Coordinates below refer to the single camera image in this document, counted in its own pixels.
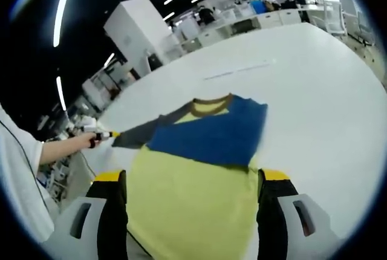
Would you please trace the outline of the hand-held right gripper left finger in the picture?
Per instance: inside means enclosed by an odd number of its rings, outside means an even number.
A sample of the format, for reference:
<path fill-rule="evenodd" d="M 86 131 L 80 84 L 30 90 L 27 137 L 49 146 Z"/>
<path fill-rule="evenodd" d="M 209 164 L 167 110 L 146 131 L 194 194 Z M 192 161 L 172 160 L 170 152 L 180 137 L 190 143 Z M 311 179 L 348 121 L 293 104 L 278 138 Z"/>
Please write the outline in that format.
<path fill-rule="evenodd" d="M 58 217 L 54 259 L 127 259 L 126 172 L 96 176 Z"/>

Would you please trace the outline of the person's left hand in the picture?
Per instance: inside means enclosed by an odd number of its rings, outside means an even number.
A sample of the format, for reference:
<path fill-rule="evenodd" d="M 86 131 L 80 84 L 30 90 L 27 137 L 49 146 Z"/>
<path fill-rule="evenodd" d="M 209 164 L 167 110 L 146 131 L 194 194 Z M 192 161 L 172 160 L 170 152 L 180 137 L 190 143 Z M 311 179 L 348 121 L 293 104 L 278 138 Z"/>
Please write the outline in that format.
<path fill-rule="evenodd" d="M 96 133 L 87 132 L 76 137 L 77 149 L 94 148 L 96 146 Z"/>

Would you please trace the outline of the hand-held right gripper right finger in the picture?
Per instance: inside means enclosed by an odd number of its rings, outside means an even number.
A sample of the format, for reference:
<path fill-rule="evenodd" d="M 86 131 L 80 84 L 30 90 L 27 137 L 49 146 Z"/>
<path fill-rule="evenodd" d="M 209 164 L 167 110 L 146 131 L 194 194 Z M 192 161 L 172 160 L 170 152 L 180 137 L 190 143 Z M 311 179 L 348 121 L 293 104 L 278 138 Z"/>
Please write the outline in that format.
<path fill-rule="evenodd" d="M 258 259 L 330 259 L 339 249 L 330 216 L 281 171 L 258 171 Z"/>

